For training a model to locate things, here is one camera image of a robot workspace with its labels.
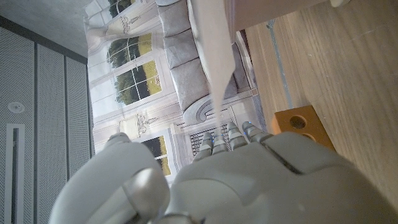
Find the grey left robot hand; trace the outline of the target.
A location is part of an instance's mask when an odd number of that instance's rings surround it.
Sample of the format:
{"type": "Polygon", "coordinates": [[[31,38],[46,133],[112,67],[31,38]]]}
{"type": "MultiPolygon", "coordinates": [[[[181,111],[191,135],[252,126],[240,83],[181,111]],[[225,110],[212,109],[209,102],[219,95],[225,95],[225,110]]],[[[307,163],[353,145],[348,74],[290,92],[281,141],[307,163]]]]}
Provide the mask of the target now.
{"type": "Polygon", "coordinates": [[[112,135],[57,197],[50,223],[396,223],[344,157],[297,133],[228,123],[172,183],[150,149],[112,135]]]}

